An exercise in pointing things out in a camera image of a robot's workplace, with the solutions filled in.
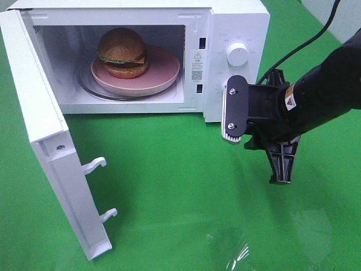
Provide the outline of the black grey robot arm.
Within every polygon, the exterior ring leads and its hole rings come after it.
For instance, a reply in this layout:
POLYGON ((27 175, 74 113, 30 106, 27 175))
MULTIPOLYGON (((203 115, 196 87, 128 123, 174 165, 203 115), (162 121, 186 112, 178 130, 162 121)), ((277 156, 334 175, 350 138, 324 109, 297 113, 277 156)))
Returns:
POLYGON ((301 135, 360 109, 360 31, 294 84, 249 86, 249 150, 265 150, 270 183, 291 182, 301 135))

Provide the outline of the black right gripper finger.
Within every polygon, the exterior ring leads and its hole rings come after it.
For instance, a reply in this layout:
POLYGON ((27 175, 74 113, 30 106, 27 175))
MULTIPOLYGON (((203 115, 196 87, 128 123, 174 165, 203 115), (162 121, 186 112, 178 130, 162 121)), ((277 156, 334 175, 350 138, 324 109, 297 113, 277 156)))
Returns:
POLYGON ((267 86, 282 86, 283 84, 287 83, 284 72, 282 69, 274 69, 272 70, 266 77, 267 86))
POLYGON ((265 141, 265 150, 272 168, 269 183, 287 185, 292 183, 292 169, 301 136, 286 142, 265 141))

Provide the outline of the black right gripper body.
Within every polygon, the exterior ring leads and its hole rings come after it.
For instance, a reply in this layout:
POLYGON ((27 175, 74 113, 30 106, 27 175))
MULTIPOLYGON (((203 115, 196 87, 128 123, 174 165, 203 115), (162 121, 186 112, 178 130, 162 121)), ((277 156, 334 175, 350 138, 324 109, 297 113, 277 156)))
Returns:
POLYGON ((290 126, 284 116, 284 94, 289 86, 248 85, 246 134, 252 138, 244 145, 247 150, 265 150, 271 143, 298 146, 301 136, 288 135, 290 126))

